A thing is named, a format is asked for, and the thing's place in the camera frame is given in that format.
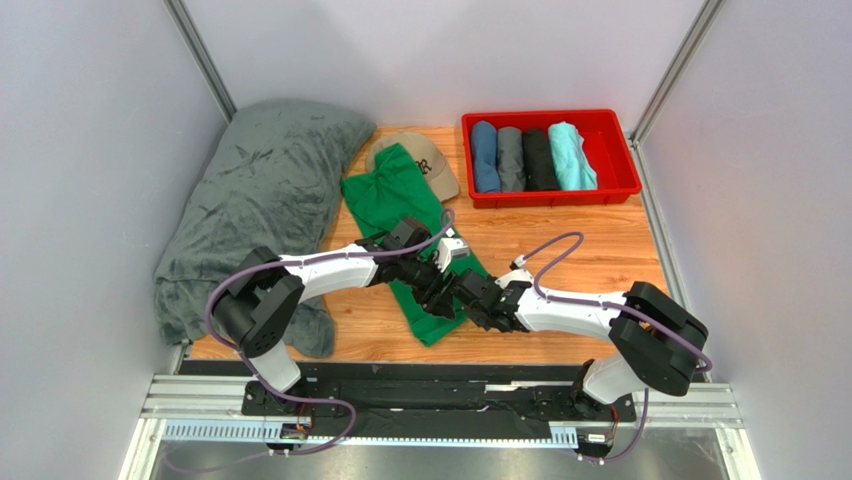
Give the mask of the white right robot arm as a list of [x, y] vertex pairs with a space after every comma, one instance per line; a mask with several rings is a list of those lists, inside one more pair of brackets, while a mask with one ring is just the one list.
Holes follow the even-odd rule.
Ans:
[[525, 269], [500, 278], [467, 271], [449, 292], [485, 330], [554, 331], [610, 342], [615, 353], [589, 361], [575, 382], [600, 404], [645, 388], [683, 397], [693, 376], [711, 365], [703, 352], [707, 327], [648, 282], [589, 294], [545, 288]]

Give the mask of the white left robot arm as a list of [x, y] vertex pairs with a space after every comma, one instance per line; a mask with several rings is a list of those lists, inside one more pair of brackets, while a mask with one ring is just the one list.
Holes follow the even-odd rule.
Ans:
[[416, 218], [405, 217], [389, 231], [319, 254], [277, 255], [257, 248], [210, 294], [206, 326], [280, 403], [305, 403], [291, 391], [302, 374], [283, 339], [297, 307], [331, 292], [397, 281], [429, 313], [453, 318], [453, 300], [444, 291], [449, 268], [470, 254], [453, 220], [453, 212], [444, 211], [441, 227], [432, 233]]

